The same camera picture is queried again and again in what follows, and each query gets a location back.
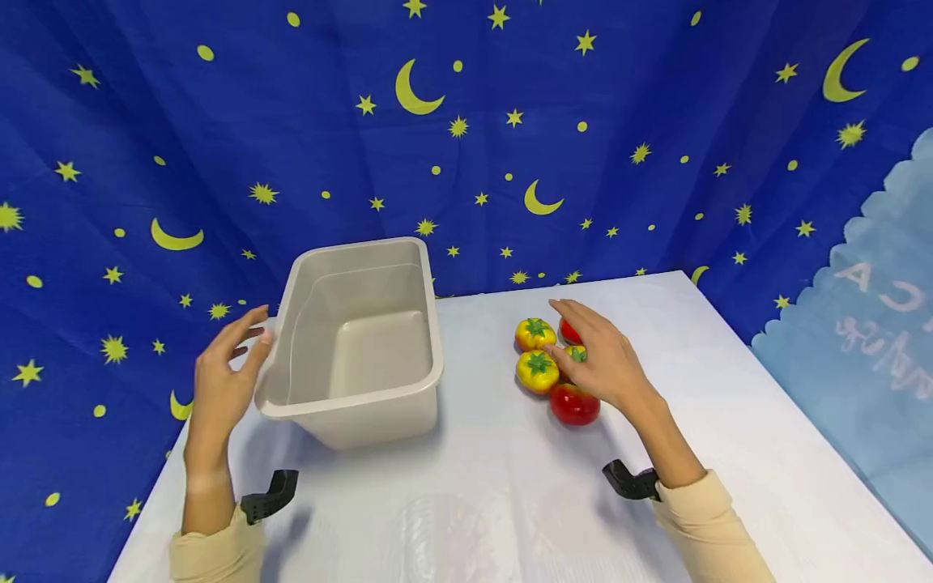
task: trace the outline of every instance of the blue curtain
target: blue curtain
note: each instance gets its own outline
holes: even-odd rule
[[[0,574],[106,579],[195,355],[314,247],[422,236],[441,296],[682,269],[749,340],[933,125],[931,22],[923,0],[7,0]]]

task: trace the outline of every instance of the table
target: table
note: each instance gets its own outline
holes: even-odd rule
[[[514,381],[514,327],[557,325],[574,298],[631,339],[683,433],[717,470],[775,577],[933,581],[933,565],[682,272],[439,301],[446,368],[425,437],[330,451],[251,409],[230,441],[237,495],[300,470],[295,499],[263,522],[264,581],[496,583],[689,581],[647,502],[600,473],[649,465],[615,410],[584,428],[552,419]],[[181,522],[187,428],[110,577],[165,581]]]

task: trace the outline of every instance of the sleeve cuff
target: sleeve cuff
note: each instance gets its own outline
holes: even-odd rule
[[[667,511],[680,522],[710,521],[732,508],[732,497],[714,470],[706,470],[689,486],[668,489],[657,482],[655,487]]]
[[[261,562],[265,538],[262,527],[250,526],[237,505],[230,526],[211,535],[176,533],[169,545],[169,571],[173,580],[202,581],[230,576]]]

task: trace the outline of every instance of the left hand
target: left hand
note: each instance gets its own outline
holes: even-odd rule
[[[188,428],[188,445],[226,445],[233,427],[246,414],[259,368],[272,350],[272,330],[251,327],[269,318],[269,306],[259,306],[236,322],[224,326],[194,363],[194,407]],[[259,336],[243,367],[234,371],[230,360],[246,352],[237,348]]]

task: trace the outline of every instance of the plastic bin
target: plastic bin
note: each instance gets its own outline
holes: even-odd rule
[[[430,431],[443,370],[420,239],[314,249],[292,265],[258,382],[266,417],[341,450]]]

